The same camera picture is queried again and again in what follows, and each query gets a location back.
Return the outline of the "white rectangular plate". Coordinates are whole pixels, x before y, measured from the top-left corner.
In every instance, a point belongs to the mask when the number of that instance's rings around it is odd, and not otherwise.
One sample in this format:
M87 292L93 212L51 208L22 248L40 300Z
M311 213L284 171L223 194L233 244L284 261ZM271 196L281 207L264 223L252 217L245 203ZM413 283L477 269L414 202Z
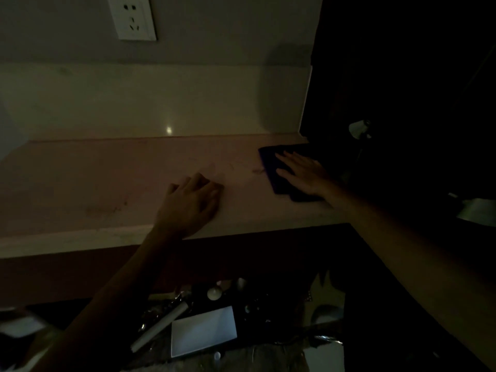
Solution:
M181 357L237 337L232 306L197 314L172 322L170 355L172 358Z

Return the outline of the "person's right forearm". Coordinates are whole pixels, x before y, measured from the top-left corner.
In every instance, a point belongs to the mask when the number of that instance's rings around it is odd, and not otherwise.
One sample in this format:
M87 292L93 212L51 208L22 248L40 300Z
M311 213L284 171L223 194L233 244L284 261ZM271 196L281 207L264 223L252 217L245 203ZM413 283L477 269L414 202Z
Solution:
M496 372L496 282L333 181L324 180L319 194L343 213L415 301Z

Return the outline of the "person's left hand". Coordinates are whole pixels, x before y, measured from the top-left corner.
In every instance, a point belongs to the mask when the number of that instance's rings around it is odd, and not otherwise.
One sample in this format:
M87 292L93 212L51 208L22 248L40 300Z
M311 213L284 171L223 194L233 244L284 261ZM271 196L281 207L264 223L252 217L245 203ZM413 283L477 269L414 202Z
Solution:
M210 182L215 181L196 173L184 177L179 184L170 184L149 237L159 242L181 240L209 223L220 206L208 207Z

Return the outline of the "white wall socket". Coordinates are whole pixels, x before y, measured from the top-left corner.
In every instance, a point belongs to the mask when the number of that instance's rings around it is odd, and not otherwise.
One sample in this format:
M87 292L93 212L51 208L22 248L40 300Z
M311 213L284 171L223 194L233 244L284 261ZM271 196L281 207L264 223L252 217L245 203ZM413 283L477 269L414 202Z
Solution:
M157 41L149 0L107 0L121 41Z

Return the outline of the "white cylindrical tube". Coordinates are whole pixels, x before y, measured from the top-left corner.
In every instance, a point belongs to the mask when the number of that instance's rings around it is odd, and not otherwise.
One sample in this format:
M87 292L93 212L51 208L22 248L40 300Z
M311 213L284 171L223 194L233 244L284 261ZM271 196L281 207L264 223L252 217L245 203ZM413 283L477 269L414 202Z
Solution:
M156 324L151 326L146 332L144 332L130 347L132 353L136 353L143 346L149 343L156 335L167 328L175 319L186 312L189 309L189 303L187 301L182 301L176 307L174 307L169 313L162 317Z

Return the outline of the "person's right hand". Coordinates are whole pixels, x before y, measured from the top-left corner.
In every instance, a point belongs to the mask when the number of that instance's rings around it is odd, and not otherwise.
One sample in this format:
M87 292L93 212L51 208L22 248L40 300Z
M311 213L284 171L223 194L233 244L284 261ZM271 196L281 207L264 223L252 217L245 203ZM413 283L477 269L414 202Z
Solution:
M338 183L330 178L318 161L286 151L283 155L276 154L276 157L291 169L291 174L300 178L299 186L294 186L298 190L326 201L339 192Z

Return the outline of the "person's left forearm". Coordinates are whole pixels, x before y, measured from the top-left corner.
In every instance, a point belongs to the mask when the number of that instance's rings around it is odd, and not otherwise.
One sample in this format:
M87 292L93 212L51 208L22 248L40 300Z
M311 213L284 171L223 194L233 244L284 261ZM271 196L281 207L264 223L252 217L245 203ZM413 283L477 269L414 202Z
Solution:
M154 227L30 372L119 372L147 298L182 238Z

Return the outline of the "dark blue cloth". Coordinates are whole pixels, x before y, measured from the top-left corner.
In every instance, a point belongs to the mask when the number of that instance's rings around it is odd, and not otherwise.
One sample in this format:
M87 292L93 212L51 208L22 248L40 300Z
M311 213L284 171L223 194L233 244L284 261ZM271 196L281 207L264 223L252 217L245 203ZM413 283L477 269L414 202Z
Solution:
M314 202L322 201L321 197L310 196L294 186L292 186L286 179L277 174L277 169L285 169L288 172L291 169L280 161L276 154L283 155L284 152L298 153L301 156L318 160L319 156L316 150L310 144L293 144L293 145L275 145L267 146L258 149L261 162L263 164L265 173L271 184L272 190L275 194L288 195L293 202Z

